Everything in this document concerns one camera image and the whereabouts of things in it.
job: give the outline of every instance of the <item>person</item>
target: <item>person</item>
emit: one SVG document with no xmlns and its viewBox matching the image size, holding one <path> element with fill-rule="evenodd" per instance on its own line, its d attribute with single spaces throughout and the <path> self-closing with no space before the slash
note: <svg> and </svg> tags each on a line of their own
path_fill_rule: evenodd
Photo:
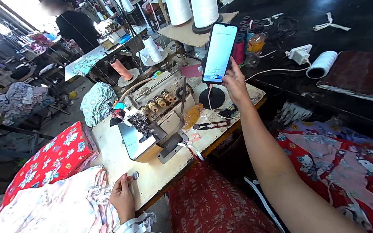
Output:
<svg viewBox="0 0 373 233">
<path fill-rule="evenodd" d="M 232 70 L 226 71 L 222 85 L 240 111 L 245 144 L 263 192 L 288 230 L 365 232 L 298 176 L 288 156 L 263 125 L 250 101 L 245 77 L 232 57 L 231 63 Z M 129 179 L 123 175 L 110 197 L 121 224 L 135 216 Z M 174 232 L 279 232 L 253 201 L 220 174 L 199 164 L 169 191 L 169 210 Z"/>
<path fill-rule="evenodd" d="M 47 14 L 58 15 L 55 22 L 60 35 L 67 40 L 73 39 L 84 53 L 100 46 L 97 42 L 99 33 L 93 26 L 93 21 L 86 14 L 75 11 L 71 2 L 44 0 L 39 4 Z"/>
</svg>

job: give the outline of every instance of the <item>black table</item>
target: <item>black table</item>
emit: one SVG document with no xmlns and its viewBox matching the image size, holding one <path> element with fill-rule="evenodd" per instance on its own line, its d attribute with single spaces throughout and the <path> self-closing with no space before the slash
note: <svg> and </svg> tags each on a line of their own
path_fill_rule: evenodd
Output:
<svg viewBox="0 0 373 233">
<path fill-rule="evenodd" d="M 373 52 L 373 1 L 366 0 L 235 0 L 223 7 L 220 12 L 240 13 L 232 23 L 238 24 L 242 17 L 250 15 L 254 19 L 284 13 L 298 21 L 298 30 L 293 36 L 280 43 L 281 50 L 271 56 L 261 58 L 257 68 L 243 68 L 246 77 L 273 68 L 301 69 L 307 65 L 297 65 L 284 57 L 284 51 L 291 48 L 313 45 L 309 60 L 313 62 L 322 52 L 334 50 L 358 50 Z M 349 31 L 327 27 L 313 31 L 314 25 L 327 22 L 326 13 L 331 12 L 335 24 L 352 28 Z M 278 49 L 274 43 L 266 43 L 264 54 Z M 248 82 L 263 89 L 282 91 L 296 99 L 317 104 L 330 111 L 343 112 L 358 121 L 373 124 L 373 101 L 320 89 L 315 86 L 318 80 L 305 76 L 304 71 L 272 71 L 255 76 Z"/>
</svg>

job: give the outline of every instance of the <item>black clothing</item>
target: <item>black clothing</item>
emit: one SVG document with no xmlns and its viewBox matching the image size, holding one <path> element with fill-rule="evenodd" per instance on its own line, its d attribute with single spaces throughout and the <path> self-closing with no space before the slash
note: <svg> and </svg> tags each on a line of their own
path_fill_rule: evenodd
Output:
<svg viewBox="0 0 373 233">
<path fill-rule="evenodd" d="M 68 10 L 59 15 L 55 22 L 60 35 L 66 39 L 74 39 L 83 52 L 88 53 L 100 45 L 97 42 L 99 33 L 86 14 Z"/>
</svg>

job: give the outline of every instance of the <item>phone screen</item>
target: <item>phone screen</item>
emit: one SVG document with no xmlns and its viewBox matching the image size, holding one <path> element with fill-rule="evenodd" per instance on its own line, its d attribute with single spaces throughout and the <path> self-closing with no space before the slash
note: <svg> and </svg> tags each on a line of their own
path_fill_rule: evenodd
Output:
<svg viewBox="0 0 373 233">
<path fill-rule="evenodd" d="M 227 70 L 237 30 L 236 26 L 214 25 L 205 65 L 204 81 L 223 82 L 221 77 L 225 75 Z"/>
</svg>

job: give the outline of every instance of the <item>hand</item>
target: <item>hand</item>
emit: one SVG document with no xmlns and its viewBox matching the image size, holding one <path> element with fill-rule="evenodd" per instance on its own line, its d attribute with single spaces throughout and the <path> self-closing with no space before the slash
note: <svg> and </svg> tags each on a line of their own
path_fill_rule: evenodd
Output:
<svg viewBox="0 0 373 233">
<path fill-rule="evenodd" d="M 129 189 L 128 182 L 132 176 L 127 173 L 123 174 L 116 183 L 110 194 L 110 203 L 115 207 L 119 214 L 120 224 L 127 222 L 135 217 L 135 202 Z"/>
<path fill-rule="evenodd" d="M 225 72 L 221 85 L 227 88 L 231 100 L 240 108 L 243 104 L 250 102 L 250 96 L 248 95 L 245 77 L 241 73 L 240 67 L 238 67 L 234 58 L 230 57 L 230 60 L 232 70 Z"/>
</svg>

